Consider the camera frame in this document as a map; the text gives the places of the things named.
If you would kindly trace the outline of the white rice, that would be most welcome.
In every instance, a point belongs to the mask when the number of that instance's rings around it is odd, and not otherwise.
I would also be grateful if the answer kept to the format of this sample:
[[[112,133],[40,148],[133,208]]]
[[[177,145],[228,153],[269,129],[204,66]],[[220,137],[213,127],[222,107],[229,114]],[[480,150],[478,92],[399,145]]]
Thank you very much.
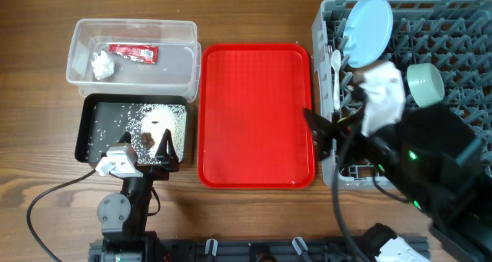
[[[171,131],[173,144],[182,160],[185,150],[187,110],[182,104],[137,104],[101,102],[95,106],[94,121],[88,139],[85,157],[97,163],[126,132],[131,133],[131,146],[139,164],[157,164],[155,152],[166,129]],[[141,144],[141,134],[150,132],[155,145],[146,149]]]

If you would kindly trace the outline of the white napkin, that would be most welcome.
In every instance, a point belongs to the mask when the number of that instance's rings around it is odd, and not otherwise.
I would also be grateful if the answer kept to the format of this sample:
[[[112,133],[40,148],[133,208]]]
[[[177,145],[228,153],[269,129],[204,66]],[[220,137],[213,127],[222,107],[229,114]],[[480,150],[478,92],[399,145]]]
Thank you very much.
[[[109,78],[115,72],[115,61],[106,51],[100,51],[93,54],[93,61],[91,62],[94,76],[97,80]]]

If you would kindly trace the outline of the white plastic spoon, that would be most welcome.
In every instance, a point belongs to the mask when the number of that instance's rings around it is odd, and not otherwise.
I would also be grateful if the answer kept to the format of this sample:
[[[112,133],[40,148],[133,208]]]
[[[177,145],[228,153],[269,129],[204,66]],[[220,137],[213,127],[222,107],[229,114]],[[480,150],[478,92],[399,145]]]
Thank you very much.
[[[334,110],[339,110],[341,108],[341,98],[340,98],[340,70],[341,70],[341,53],[339,50],[335,49],[331,55],[331,67],[334,70]]]

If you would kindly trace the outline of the red ketchup packet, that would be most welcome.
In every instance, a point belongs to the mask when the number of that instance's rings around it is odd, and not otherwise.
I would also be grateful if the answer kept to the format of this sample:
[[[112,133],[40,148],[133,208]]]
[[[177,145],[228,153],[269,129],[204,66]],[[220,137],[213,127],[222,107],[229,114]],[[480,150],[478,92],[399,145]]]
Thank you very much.
[[[158,60],[157,45],[123,45],[111,44],[108,51],[131,61],[153,65]]]

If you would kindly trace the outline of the mint green bowl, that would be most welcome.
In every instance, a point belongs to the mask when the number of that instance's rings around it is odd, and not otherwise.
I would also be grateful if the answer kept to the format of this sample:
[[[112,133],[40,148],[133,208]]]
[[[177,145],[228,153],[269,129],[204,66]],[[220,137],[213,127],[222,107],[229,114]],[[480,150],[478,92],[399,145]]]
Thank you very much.
[[[439,70],[431,63],[409,65],[407,84],[419,108],[425,108],[444,99],[444,82]]]

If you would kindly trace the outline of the light blue plate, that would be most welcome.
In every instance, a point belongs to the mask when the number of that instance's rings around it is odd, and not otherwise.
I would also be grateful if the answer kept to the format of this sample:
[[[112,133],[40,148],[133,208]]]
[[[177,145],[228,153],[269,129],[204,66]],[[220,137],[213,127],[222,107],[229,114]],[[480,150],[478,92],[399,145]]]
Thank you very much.
[[[348,65],[363,68],[375,62],[388,45],[393,29],[393,12],[387,0],[358,0],[347,18],[342,48]]]

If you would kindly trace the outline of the brown food scrap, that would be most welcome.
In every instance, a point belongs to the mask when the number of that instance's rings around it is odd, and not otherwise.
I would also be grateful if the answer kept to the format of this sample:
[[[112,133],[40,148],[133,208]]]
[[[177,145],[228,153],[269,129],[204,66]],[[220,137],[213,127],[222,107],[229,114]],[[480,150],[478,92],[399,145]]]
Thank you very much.
[[[146,149],[151,149],[155,145],[155,141],[150,132],[144,132],[141,134],[141,144]]]

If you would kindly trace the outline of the white plastic fork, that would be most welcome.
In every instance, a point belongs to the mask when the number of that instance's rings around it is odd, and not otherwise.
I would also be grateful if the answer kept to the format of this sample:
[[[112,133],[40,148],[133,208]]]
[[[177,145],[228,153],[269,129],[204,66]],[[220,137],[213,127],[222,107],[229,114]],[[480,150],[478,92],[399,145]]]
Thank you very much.
[[[329,44],[327,44],[327,54],[329,57],[331,57],[333,55],[333,48]]]

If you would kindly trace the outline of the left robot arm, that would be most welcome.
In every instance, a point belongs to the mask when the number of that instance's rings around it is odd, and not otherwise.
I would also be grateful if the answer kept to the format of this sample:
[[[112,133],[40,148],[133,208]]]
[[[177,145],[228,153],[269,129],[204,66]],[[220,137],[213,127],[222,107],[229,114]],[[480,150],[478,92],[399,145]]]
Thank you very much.
[[[155,153],[157,164],[140,165],[131,146],[131,134],[101,155],[95,170],[101,176],[123,180],[121,191],[104,197],[98,205],[103,241],[101,249],[91,249],[90,261],[170,261],[171,253],[154,231],[146,231],[151,198],[156,195],[153,183],[166,181],[171,172],[179,171],[171,131],[165,130]]]

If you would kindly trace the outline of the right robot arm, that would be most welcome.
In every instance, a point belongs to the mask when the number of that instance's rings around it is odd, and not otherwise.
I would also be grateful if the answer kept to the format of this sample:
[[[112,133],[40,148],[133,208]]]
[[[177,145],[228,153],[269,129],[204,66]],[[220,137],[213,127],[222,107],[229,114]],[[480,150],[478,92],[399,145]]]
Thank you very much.
[[[459,261],[491,259],[491,178],[481,166],[482,140],[442,104],[406,110],[395,124],[362,133],[359,111],[338,123],[304,109],[321,158],[341,142],[336,169],[366,159],[417,209]]]

